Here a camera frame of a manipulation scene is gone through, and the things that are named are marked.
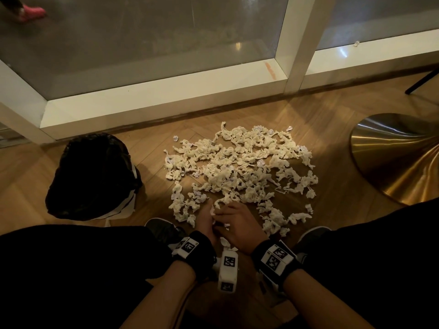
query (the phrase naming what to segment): black sneaker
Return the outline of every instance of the black sneaker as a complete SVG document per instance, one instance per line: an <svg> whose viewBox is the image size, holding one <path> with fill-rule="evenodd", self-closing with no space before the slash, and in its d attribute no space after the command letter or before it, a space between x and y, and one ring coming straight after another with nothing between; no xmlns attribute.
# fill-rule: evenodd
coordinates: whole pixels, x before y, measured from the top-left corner
<svg viewBox="0 0 439 329"><path fill-rule="evenodd" d="M328 231L332 231L326 226L317 226L309 229L299 238L298 243L291 249L299 262L303 263L309 249L320 237Z"/></svg>
<svg viewBox="0 0 439 329"><path fill-rule="evenodd" d="M158 242L167 245L171 250L174 250L178 243L187 236L181 227L176 227L162 218L151 218L146 222L145 227L152 232Z"/></svg>

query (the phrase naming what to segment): hand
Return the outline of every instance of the hand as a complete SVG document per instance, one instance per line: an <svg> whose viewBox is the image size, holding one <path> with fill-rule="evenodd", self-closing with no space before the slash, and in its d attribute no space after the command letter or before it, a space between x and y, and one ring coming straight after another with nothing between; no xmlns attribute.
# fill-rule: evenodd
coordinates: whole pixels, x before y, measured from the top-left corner
<svg viewBox="0 0 439 329"><path fill-rule="evenodd" d="M210 214L210 209L212 208L213 200L210 199L203 206L198 214L197 219L195 219L195 231L200 231L206 237L209 238L210 242L214 246L218 242L218 238L215 234L213 234L212 224L213 218Z"/></svg>
<svg viewBox="0 0 439 329"><path fill-rule="evenodd" d="M245 204L230 202L221 209L215 210L213 219L223 224L230 224L229 231L223 226L214 228L245 254L250 255L256 246L268 239Z"/></svg>

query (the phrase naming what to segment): tissue pile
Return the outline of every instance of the tissue pile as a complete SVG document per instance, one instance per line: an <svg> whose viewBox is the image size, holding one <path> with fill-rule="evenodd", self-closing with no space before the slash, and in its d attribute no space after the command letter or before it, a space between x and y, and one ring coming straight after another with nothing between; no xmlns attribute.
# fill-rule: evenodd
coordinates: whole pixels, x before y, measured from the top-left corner
<svg viewBox="0 0 439 329"><path fill-rule="evenodd" d="M184 139L180 141L182 148L173 147L178 152L175 155L169 155L165 150L165 168L168 170L166 178L175 180L171 196L173 203L169 208L173 209L177 221L187 221L194 227L195 215L190 214L189 210L194 213L200 208L200 203L207 199L206 194L200 191L221 192L224 197L215 202L216 208L219 208L221 203L227 204L231 201L256 203L259 214L264 219L262 228L266 234L279 232L285 237L290 231L286 227L288 222L296 225L297 221L305 222L307 218L312 217L311 205L305 206L308 213L291 213L285 219L270 200L275 193L266 193L265 189L271 183L276 187L276 192L305 192L307 198L314 198L316 193L311 186L317 184L318 178L313 175L311 152L305 146L296 145L289 132L277 132L263 126L255 126L250 131L244 127L236 127L229 131L224 127L225 124L221 124L221 130L213 140L205 138L190 143ZM226 148L217 144L220 137L233 143L234 147ZM271 159L266 164L264 159L268 156L271 156ZM302 163L310 168L307 175L300 176L290 167L288 159L293 158L301 159ZM206 160L207 164L198 167L196 163L201 160ZM271 175L273 168L277 169L276 180L273 180ZM203 175L207 182L201 186L193 183L193 193L188 193L188 199L184 199L179 180L189 173L195 178ZM287 180L284 187L279 183L283 179Z"/></svg>

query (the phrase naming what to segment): black chair leg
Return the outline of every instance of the black chair leg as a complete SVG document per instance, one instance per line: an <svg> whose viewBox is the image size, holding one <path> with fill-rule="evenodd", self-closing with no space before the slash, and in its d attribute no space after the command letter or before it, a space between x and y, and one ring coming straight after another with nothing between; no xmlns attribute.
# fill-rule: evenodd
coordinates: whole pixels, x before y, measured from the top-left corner
<svg viewBox="0 0 439 329"><path fill-rule="evenodd" d="M425 75L424 77L422 77L419 81L417 81L415 84L413 84L411 87L409 87L405 94L409 95L411 94L414 90L416 90L417 88L419 88L421 85L423 85L424 83L428 82L429 80L431 80L433 77L435 77L437 74L439 74L439 68L436 70L433 70L430 74Z"/></svg>

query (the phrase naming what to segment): white frame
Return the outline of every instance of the white frame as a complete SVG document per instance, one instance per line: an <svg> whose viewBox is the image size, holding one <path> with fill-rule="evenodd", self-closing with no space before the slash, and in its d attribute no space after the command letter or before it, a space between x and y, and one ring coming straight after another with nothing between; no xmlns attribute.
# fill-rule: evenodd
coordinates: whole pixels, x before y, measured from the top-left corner
<svg viewBox="0 0 439 329"><path fill-rule="evenodd" d="M296 93L301 89L433 64L439 60L439 39L435 32L316 51L335 2L288 0L274 59L48 102L0 61L0 122L41 144L250 99ZM397 41L397 46L404 46L397 49L406 51L405 54L379 54L380 44L395 50ZM413 41L417 48L408 49L407 44ZM377 57L367 59L365 56L370 55L373 46ZM338 60L341 48L349 51L345 60Z"/></svg>

